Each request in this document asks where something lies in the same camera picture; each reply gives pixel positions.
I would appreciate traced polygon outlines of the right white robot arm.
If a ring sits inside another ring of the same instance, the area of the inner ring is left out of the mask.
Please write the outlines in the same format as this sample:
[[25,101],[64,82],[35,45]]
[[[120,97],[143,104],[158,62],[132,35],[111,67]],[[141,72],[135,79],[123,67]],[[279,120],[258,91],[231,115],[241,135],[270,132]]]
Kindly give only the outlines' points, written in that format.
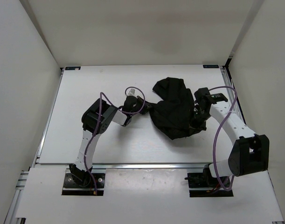
[[205,185],[214,186],[220,177],[243,176],[268,169],[270,141],[266,135],[256,134],[238,115],[231,113],[228,99],[222,93],[195,93],[195,99],[196,120],[213,117],[233,145],[228,159],[209,165],[209,171],[202,175]]

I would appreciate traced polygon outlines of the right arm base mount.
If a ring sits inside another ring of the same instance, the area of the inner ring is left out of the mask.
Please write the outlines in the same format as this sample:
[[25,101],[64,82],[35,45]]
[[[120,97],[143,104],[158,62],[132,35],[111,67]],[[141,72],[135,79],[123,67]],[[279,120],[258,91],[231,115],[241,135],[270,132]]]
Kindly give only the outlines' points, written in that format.
[[187,173],[189,197],[233,197],[233,191],[221,189],[216,178],[208,177],[204,173]]

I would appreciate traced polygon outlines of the black skirt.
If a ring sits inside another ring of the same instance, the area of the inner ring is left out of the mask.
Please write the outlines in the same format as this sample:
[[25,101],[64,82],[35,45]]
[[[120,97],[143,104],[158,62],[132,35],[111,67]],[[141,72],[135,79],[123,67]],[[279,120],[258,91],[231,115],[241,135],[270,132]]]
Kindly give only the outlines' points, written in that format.
[[186,138],[206,130],[206,122],[196,119],[195,101],[183,79],[167,77],[158,81],[153,91],[161,101],[151,104],[150,117],[168,138]]

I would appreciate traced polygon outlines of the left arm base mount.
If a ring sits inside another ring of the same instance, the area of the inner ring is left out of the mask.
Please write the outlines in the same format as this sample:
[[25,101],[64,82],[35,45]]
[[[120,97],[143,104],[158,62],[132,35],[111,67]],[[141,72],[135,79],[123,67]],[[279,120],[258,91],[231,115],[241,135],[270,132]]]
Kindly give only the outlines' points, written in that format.
[[76,178],[69,170],[65,171],[62,195],[63,196],[103,196],[105,186],[105,173],[92,173],[96,181],[95,184],[88,175],[83,181]]

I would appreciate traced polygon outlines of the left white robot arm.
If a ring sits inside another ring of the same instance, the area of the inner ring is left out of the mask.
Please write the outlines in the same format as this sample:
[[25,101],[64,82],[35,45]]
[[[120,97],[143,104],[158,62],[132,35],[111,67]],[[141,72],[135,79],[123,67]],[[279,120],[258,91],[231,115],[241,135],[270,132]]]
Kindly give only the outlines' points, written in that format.
[[82,115],[83,128],[82,143],[76,161],[69,165],[73,180],[81,187],[89,185],[95,178],[92,176],[92,160],[100,136],[108,129],[110,123],[122,127],[130,124],[132,117],[137,114],[148,113],[151,103],[146,97],[137,96],[137,87],[125,90],[125,102],[122,106],[115,106],[108,97],[101,92],[99,98]]

